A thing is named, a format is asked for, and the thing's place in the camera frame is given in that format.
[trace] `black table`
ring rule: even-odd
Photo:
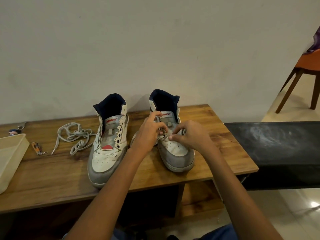
[[[320,121],[225,125],[259,167],[247,190],[320,188]]]

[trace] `hand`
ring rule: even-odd
[[[151,112],[149,117],[147,117],[140,126],[138,134],[131,146],[132,150],[141,154],[143,158],[145,158],[147,153],[154,147],[158,135],[163,134],[160,128],[163,128],[166,133],[168,132],[168,127],[165,123],[154,122],[156,116],[163,116],[163,114],[160,111]]]
[[[186,129],[186,133],[183,136],[177,135],[181,129]],[[210,143],[215,146],[206,129],[200,123],[192,120],[178,124],[172,135],[169,136],[169,140],[177,141],[186,147],[197,150],[200,153],[202,153],[208,145],[211,146]]]

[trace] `plastic container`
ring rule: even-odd
[[[7,189],[28,147],[26,134],[0,138],[0,194]]]

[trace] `white shoelace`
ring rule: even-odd
[[[69,128],[72,127],[72,126],[78,126],[78,129],[75,130],[74,132],[70,132]],[[68,136],[66,139],[61,136],[61,132],[63,130],[66,130],[66,134]],[[81,128],[81,124],[79,124],[79,123],[72,122],[72,123],[69,123],[69,124],[65,124],[65,125],[63,125],[62,127],[60,127],[58,129],[58,137],[57,137],[56,145],[54,146],[54,149],[53,149],[51,155],[57,149],[60,139],[63,140],[63,141],[66,141],[66,142],[71,142],[71,141],[75,141],[75,140],[79,139],[80,137],[87,138],[86,141],[84,141],[84,140],[78,141],[71,148],[70,155],[74,155],[77,151],[82,151],[84,149],[87,149],[87,148],[91,147],[93,145],[93,143],[91,143],[89,145],[87,145],[87,144],[88,144],[88,142],[90,140],[90,136],[95,136],[95,135],[96,134],[93,133],[91,129],[82,129]]]

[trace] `white sneaker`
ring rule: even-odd
[[[126,101],[117,93],[93,107],[100,125],[89,155],[88,175],[95,187],[102,188],[127,152],[129,117]]]
[[[149,98],[150,111],[161,111],[163,116],[157,117],[157,121],[162,121],[168,126],[168,133],[158,137],[158,148],[163,163],[172,172],[189,171],[193,167],[195,157],[194,150],[168,138],[181,123],[180,109],[177,106],[179,99],[179,96],[159,89],[154,90]]]

